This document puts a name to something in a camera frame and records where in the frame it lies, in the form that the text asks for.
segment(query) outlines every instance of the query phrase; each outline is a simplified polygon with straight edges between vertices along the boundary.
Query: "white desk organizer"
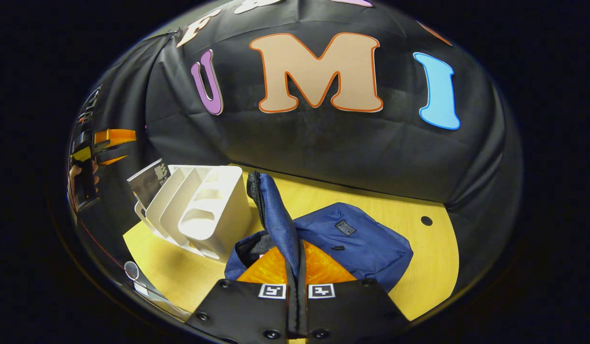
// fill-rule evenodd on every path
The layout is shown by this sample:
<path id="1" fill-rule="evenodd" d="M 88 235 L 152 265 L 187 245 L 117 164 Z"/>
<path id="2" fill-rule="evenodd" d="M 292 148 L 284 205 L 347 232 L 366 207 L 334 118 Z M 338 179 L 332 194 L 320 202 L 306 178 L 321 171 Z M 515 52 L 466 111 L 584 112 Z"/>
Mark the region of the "white desk organizer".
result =
<path id="1" fill-rule="evenodd" d="M 142 215 L 157 235 L 198 255 L 227 262 L 252 220 L 238 166 L 168 165 L 170 178 Z"/>

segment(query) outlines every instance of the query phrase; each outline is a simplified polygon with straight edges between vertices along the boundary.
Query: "letter m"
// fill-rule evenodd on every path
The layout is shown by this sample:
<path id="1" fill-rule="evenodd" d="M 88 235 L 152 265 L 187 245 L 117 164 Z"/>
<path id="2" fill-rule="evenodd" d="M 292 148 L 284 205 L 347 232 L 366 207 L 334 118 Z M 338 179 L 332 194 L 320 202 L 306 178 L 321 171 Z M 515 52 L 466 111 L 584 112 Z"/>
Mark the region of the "letter m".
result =
<path id="1" fill-rule="evenodd" d="M 259 109 L 266 113 L 297 108 L 299 100 L 288 92 L 290 77 L 311 107 L 319 107 L 334 80 L 339 91 L 331 104 L 345 111 L 376 112 L 382 100 L 376 93 L 374 50 L 380 43 L 359 33 L 338 33 L 321 57 L 290 33 L 267 35 L 252 41 L 250 48 L 261 53 L 265 98 Z"/>

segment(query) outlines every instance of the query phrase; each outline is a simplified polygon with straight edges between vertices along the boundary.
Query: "blue letter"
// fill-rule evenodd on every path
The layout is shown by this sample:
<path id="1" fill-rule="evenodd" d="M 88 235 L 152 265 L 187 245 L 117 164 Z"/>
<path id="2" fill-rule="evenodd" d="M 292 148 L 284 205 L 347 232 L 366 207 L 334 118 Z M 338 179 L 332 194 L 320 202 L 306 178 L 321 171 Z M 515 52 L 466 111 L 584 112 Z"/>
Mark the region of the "blue letter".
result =
<path id="1" fill-rule="evenodd" d="M 429 96 L 426 107 L 420 108 L 420 118 L 436 127 L 457 130 L 461 121 L 454 109 L 454 70 L 444 61 L 423 53 L 414 53 L 414 59 L 425 68 Z"/>

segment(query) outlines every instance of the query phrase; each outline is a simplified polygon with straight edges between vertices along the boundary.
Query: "blue backpack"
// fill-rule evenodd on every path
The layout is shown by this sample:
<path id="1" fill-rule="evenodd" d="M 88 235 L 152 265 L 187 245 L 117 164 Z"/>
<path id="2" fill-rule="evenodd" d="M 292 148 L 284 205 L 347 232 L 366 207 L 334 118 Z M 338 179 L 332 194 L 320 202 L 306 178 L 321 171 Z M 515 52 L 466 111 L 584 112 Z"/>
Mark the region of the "blue backpack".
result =
<path id="1" fill-rule="evenodd" d="M 251 172 L 247 193 L 255 201 L 266 229 L 240 240 L 225 267 L 225 277 L 238 279 L 274 246 L 297 279 L 299 240 L 330 255 L 357 279 L 376 279 L 389 292 L 404 275 L 413 251 L 408 239 L 376 222 L 361 209 L 335 203 L 291 220 L 271 176 Z"/>

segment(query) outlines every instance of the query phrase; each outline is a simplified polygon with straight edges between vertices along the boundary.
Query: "yellow table surface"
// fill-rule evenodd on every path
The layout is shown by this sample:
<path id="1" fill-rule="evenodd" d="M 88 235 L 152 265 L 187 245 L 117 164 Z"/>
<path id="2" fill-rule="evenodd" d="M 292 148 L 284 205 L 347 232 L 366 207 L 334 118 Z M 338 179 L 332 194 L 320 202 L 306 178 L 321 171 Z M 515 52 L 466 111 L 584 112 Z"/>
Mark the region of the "yellow table surface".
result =
<path id="1" fill-rule="evenodd" d="M 241 167 L 246 183 L 252 169 Z M 452 293 L 459 272 L 459 249 L 443 204 L 256 170 L 274 178 L 292 218 L 344 202 L 406 237 L 414 256 L 389 296 L 408 320 L 423 315 Z M 256 205 L 250 198 L 249 206 L 253 220 L 247 235 L 263 230 Z M 422 224 L 423 216 L 430 217 L 433 224 Z M 123 237 L 133 259 L 151 283 L 186 311 L 194 312 L 216 281 L 225 278 L 225 264 L 160 239 L 142 222 Z"/>

